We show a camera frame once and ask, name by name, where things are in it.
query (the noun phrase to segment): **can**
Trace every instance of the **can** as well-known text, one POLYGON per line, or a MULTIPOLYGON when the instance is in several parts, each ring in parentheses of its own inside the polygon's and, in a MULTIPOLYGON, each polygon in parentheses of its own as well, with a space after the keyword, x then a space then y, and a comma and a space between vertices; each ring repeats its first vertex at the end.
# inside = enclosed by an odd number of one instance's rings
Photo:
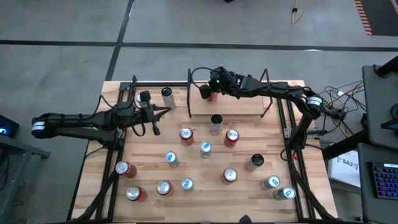
POLYGON ((260 187, 264 190, 275 189, 279 186, 280 180, 277 175, 270 175, 268 178, 260 181, 260 187))
POLYGON ((136 97, 136 101, 138 102, 140 107, 145 107, 147 106, 147 102, 141 101, 141 94, 138 94, 136 97))
POLYGON ((126 196, 132 202, 143 202, 148 197, 147 192, 138 186, 129 187, 126 196))
POLYGON ((118 162, 115 169, 118 174, 128 178, 133 178, 137 174, 137 168, 127 161, 118 162))
POLYGON ((161 196, 167 196, 171 195, 174 190, 172 184, 169 181, 161 180, 156 186, 156 191, 161 196))
POLYGON ((185 146, 193 144, 193 131, 190 128, 183 128, 180 131, 181 143, 185 146))
POLYGON ((217 92, 210 93, 210 97, 207 98, 207 101, 215 102, 217 100, 217 97, 218 97, 218 93, 217 92))
POLYGON ((186 177, 181 180, 181 187, 186 191, 193 190, 193 180, 190 177, 186 177))
POLYGON ((274 191, 276 200, 289 200, 296 197, 296 191, 293 187, 282 187, 274 191))
POLYGON ((219 114, 214 114, 210 118, 210 134, 216 136, 221 131, 221 125, 223 124, 223 117, 219 114))
POLYGON ((210 157, 211 154, 211 144, 207 141, 204 141, 200 144, 200 156, 204 159, 210 157))
POLYGON ((162 98, 163 98, 164 105, 174 109, 175 108, 175 101, 174 101, 174 96, 173 96, 172 89, 169 88, 169 87, 165 87, 165 88, 162 89, 161 93, 162 93, 162 98))
POLYGON ((234 168, 227 168, 224 170, 221 180, 224 184, 232 184, 238 179, 238 172, 234 168))
POLYGON ((224 145, 226 147, 234 147, 239 140, 239 133, 235 129, 230 129, 225 134, 224 145))
POLYGON ((175 167, 178 167, 178 165, 180 164, 180 162, 178 161, 177 155, 172 151, 166 153, 166 155, 164 157, 170 167, 175 168, 175 167))
POLYGON ((247 163, 244 165, 244 169, 248 172, 255 171, 264 163, 264 158, 260 154, 254 154, 248 159, 247 163))

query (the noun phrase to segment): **soda can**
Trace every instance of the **soda can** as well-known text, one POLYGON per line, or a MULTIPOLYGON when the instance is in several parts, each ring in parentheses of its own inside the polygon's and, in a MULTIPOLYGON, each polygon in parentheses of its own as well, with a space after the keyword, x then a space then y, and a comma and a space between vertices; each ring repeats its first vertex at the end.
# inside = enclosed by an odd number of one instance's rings
POLYGON ((221 131, 221 125, 223 124, 223 117, 219 114, 214 114, 210 119, 210 134, 216 136, 221 131))
POLYGON ((230 129, 225 134, 224 145, 226 147, 234 147, 239 140, 239 133, 235 129, 230 129))
POLYGON ((193 190, 193 180, 190 177, 186 177, 181 180, 181 187, 186 191, 193 190))
POLYGON ((293 187, 282 187, 274 191, 276 200, 289 200, 296 197, 296 191, 293 187))
POLYGON ((224 170, 221 180, 224 184, 232 184, 238 179, 238 172, 234 168, 227 168, 224 170))
POLYGON ((211 144, 207 141, 204 141, 200 144, 200 155, 202 158, 207 159, 211 154, 211 144))
POLYGON ((258 167, 260 167, 264 163, 264 158, 260 154, 254 154, 248 159, 247 163, 244 165, 244 169, 248 172, 255 171, 258 167))
POLYGON ((279 186, 280 180, 277 175, 270 175, 266 179, 260 181, 260 187, 264 190, 275 189, 279 186))
POLYGON ((172 184, 169 181, 161 180, 156 186, 156 191, 161 196, 168 196, 171 195, 174 190, 172 184))
POLYGON ((178 167, 178 165, 180 164, 178 161, 177 155, 172 151, 166 153, 166 155, 164 157, 170 167, 175 168, 175 167, 178 167))
POLYGON ((137 174, 137 168, 127 161, 118 162, 115 169, 119 175, 128 178, 133 178, 137 174))
POLYGON ((174 101, 174 96, 173 96, 172 89, 169 88, 169 87, 165 87, 165 88, 162 89, 161 93, 162 93, 162 98, 163 98, 164 105, 174 109, 175 108, 175 101, 174 101))
POLYGON ((193 131, 190 128, 183 128, 180 131, 181 143, 185 146, 193 144, 193 131))
POLYGON ((147 106, 147 102, 141 101, 141 95, 140 94, 137 95, 136 101, 138 102, 140 107, 146 107, 147 106))
POLYGON ((207 101, 215 102, 217 100, 217 97, 218 97, 218 93, 217 92, 210 93, 210 97, 207 98, 207 101))
POLYGON ((138 186, 129 187, 126 196, 132 202, 143 202, 148 197, 147 192, 138 186))

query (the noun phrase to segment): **tall can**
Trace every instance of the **tall can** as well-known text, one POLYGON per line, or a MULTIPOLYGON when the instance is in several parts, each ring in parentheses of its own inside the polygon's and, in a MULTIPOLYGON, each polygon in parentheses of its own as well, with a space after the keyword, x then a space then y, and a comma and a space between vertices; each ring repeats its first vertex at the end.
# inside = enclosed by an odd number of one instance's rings
POLYGON ((165 87, 165 88, 162 89, 161 93, 162 93, 162 98, 163 98, 164 105, 174 109, 175 108, 175 101, 174 101, 174 96, 173 96, 172 89, 169 88, 169 87, 165 87))
POLYGON ((178 161, 177 155, 172 151, 166 153, 166 155, 164 157, 170 167, 176 168, 180 164, 180 162, 178 161))
POLYGON ((219 114, 214 114, 210 118, 210 134, 216 136, 221 131, 221 125, 223 125, 223 117, 219 114))
POLYGON ((276 200, 290 200, 296 197, 296 191, 293 187, 282 187, 274 191, 276 200))
POLYGON ((227 168, 224 170, 221 180, 224 184, 232 184, 238 179, 238 172, 234 168, 227 168))
POLYGON ((132 186, 127 189, 126 192, 127 199, 132 202, 143 202, 147 199, 147 192, 138 186, 132 186))
POLYGON ((200 144, 200 156, 204 159, 210 157, 211 154, 211 144, 208 141, 204 141, 200 144))
POLYGON ((156 191, 161 196, 168 196, 172 195, 174 190, 172 184, 169 181, 161 180, 156 186, 156 191))
POLYGON ((145 106, 147 106, 147 102, 141 101, 141 95, 140 95, 140 94, 138 94, 138 95, 136 96, 136 101, 138 102, 138 104, 139 104, 140 107, 145 107, 145 106))
POLYGON ((260 181, 260 187, 264 190, 275 189, 279 186, 280 180, 277 175, 270 175, 268 178, 260 181))
POLYGON ((260 154, 254 154, 251 156, 248 161, 244 165, 244 169, 248 172, 255 171, 258 167, 260 167, 264 163, 264 158, 260 154))
POLYGON ((193 144, 193 131, 190 128, 183 128, 180 131, 181 143, 185 146, 193 144))
POLYGON ((224 145, 226 147, 234 147, 239 140, 239 133, 235 129, 230 129, 225 134, 224 145))
POLYGON ((133 178, 137 174, 137 168, 127 161, 120 161, 116 164, 116 172, 127 178, 133 178))
POLYGON ((186 177, 181 180, 181 187, 186 191, 193 190, 193 180, 190 177, 186 177))
POLYGON ((215 102, 215 101, 217 101, 217 98, 218 98, 218 93, 217 92, 213 92, 213 93, 210 93, 210 97, 207 98, 207 101, 215 102))

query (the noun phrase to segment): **red can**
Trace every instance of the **red can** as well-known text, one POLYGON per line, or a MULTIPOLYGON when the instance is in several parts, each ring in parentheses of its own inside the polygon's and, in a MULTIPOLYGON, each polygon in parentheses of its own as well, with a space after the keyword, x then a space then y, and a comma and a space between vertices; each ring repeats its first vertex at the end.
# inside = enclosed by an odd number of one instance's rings
POLYGON ((115 169, 118 174, 127 178, 133 178, 137 174, 137 168, 126 161, 118 162, 115 169))
POLYGON ((207 101, 209 102, 215 102, 217 100, 218 97, 218 93, 217 92, 213 92, 210 94, 210 97, 207 98, 207 101))
POLYGON ((238 172, 234 168, 227 168, 224 170, 221 180, 224 184, 232 184, 238 179, 238 172))
POLYGON ((126 196, 132 202, 143 202, 148 197, 147 192, 138 186, 129 187, 126 196))
POLYGON ((181 143, 185 146, 193 144, 193 131, 190 128, 183 128, 180 131, 181 143))
POLYGON ((173 188, 173 185, 169 181, 161 180, 156 186, 156 191, 161 196, 169 196, 169 195, 173 194, 174 188, 173 188))
POLYGON ((224 145, 226 147, 234 147, 239 140, 239 133, 235 129, 230 129, 225 134, 224 145))

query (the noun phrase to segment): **wooden tabletop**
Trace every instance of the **wooden tabletop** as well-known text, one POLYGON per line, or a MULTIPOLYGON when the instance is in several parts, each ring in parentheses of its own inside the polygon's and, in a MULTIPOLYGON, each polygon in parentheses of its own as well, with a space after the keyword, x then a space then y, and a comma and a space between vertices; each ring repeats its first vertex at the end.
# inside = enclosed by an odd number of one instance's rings
MULTIPOLYGON (((301 80, 288 81, 290 85, 302 85, 301 80)), ((120 82, 105 82, 103 95, 114 104, 118 97, 120 82)), ((163 106, 160 87, 138 88, 138 91, 149 90, 152 103, 163 106)), ((209 134, 210 116, 193 116, 187 112, 187 89, 172 88, 177 108, 167 113, 158 122, 161 135, 154 136, 152 126, 147 125, 147 133, 137 137, 131 129, 126 133, 123 160, 131 162, 138 169, 133 179, 121 177, 118 187, 114 222, 238 222, 243 215, 249 215, 254 222, 293 222, 297 214, 293 200, 276 201, 272 190, 262 190, 259 181, 272 174, 278 175, 281 186, 291 185, 287 163, 279 154, 284 148, 283 135, 277 103, 265 117, 258 115, 223 116, 222 132, 218 136, 209 134), (194 144, 183 146, 180 142, 181 128, 193 129, 194 144), (233 148, 223 144, 225 132, 237 129, 240 139, 233 148), (212 144, 209 159, 200 157, 199 145, 202 141, 212 144), (167 151, 176 152, 180 165, 170 168, 165 162, 167 151), (244 170, 244 163, 249 156, 260 153, 264 164, 252 173, 244 170), (225 185, 221 181, 224 169, 233 167, 238 171, 237 182, 225 185), (184 177, 191 177, 195 184, 193 192, 184 192, 180 182, 184 177), (160 180, 169 180, 175 192, 169 197, 160 196, 155 186, 160 180), (144 188, 148 193, 145 202, 131 202, 126 198, 126 190, 132 185, 144 188)), ((264 106, 269 99, 262 98, 264 106)), ((99 110, 108 110, 101 102, 99 110)), ((294 106, 297 122, 301 113, 294 106)), ((285 110, 287 125, 289 116, 285 110)), ((318 145, 312 139, 308 143, 318 145)), ((101 147, 97 142, 90 142, 88 152, 101 147)), ((333 216, 337 217, 335 203, 331 193, 328 176, 319 149, 306 147, 303 150, 310 188, 320 203, 333 216)), ((103 175, 106 149, 90 155, 84 163, 72 218, 80 216, 98 193, 103 175)), ((104 214, 108 211, 109 194, 106 197, 104 214)), ((304 214, 308 217, 305 197, 300 194, 304 214)))

